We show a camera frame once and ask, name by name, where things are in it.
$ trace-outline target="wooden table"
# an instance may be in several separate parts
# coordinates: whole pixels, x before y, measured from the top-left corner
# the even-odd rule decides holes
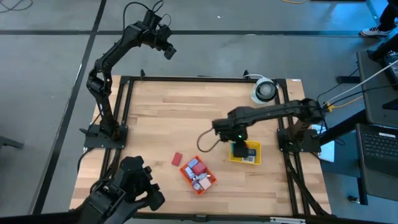
[[[119,76],[114,77],[114,105]],[[252,83],[157,82],[135,81],[127,125],[129,133],[125,156],[142,156],[145,166],[152,168],[153,183],[158,183],[166,202],[156,213],[218,215],[291,215],[289,191],[279,151],[277,119],[261,121],[248,128],[249,140],[262,143],[262,162],[255,166],[228,160],[229,145],[219,143],[211,152],[202,153],[196,141],[211,128],[211,121],[226,118],[237,106],[258,107],[249,97]],[[287,80],[290,100],[304,98],[300,80]],[[125,88],[122,102],[126,96]],[[214,132],[200,143],[209,148],[216,140]],[[180,165],[198,155],[218,179],[202,196],[197,196],[183,179],[178,167],[171,164],[174,153],[183,154]],[[103,149],[94,149],[81,162],[70,208],[79,206],[98,180]],[[306,186],[324,210],[330,212],[326,187],[319,160],[301,153]],[[298,209],[303,212],[300,191],[295,186]],[[149,208],[140,211],[149,212]]]

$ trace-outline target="red box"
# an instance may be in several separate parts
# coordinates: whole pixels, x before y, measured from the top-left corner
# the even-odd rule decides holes
[[[204,172],[206,171],[206,166],[205,166],[203,163],[198,162],[198,164],[196,164],[196,165],[194,165],[194,166],[192,167],[192,171],[193,171],[196,175],[202,174],[202,173],[204,173]]]
[[[173,158],[172,164],[175,165],[175,166],[180,165],[181,158],[182,158],[182,154],[176,152],[174,154],[174,158]]]

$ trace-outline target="gray floor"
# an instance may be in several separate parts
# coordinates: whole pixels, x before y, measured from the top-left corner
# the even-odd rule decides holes
[[[7,0],[12,5],[15,0]],[[121,12],[127,0],[108,1],[99,30],[121,29]],[[155,0],[143,0],[149,6]],[[380,15],[386,1],[371,1]],[[91,30],[99,1],[34,1],[26,11],[0,14],[0,29]],[[367,4],[316,2],[287,4],[278,0],[178,1],[167,0],[160,14],[172,16],[175,30],[360,30],[376,24]],[[141,20],[144,10],[129,8],[127,22]],[[87,70],[117,41],[117,35],[97,35]],[[25,143],[23,150],[4,147],[0,152],[0,216],[29,211],[70,90],[88,41],[87,35],[0,35],[0,135]],[[325,36],[173,35],[178,52],[170,61],[148,47],[130,51],[114,74],[148,76],[240,77],[245,69],[270,78],[300,78],[307,97],[316,98],[336,85],[335,76],[356,68],[355,52],[372,47],[378,39]],[[68,209],[81,155],[83,135],[95,101],[83,85],[63,144],[44,212]],[[341,85],[327,100],[351,85]],[[326,118],[333,126],[363,108],[361,100],[336,110]],[[339,217],[397,223],[398,203],[369,198],[369,206],[349,203],[357,195],[350,177],[325,174],[332,212]],[[158,223],[156,220],[142,223]]]

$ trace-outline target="shoe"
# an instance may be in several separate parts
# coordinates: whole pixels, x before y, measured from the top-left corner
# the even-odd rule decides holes
[[[361,31],[361,35],[365,37],[385,37],[387,36],[392,30],[389,31],[381,31],[378,27],[372,27],[368,29],[364,29]]]
[[[390,57],[397,56],[397,55],[398,55],[398,52],[396,52],[395,50],[390,50],[390,51],[387,53],[387,55],[390,56]]]

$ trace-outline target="yellow tray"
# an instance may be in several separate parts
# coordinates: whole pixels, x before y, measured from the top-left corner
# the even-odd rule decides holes
[[[229,150],[229,161],[232,162],[242,162],[246,164],[255,164],[255,165],[260,165],[261,164],[261,143],[256,142],[256,141],[245,141],[246,144],[248,145],[249,149],[255,149],[256,150],[256,156],[254,158],[254,162],[249,162],[249,161],[242,161],[242,158],[234,157],[233,150],[234,150],[234,143],[231,142],[231,150]]]

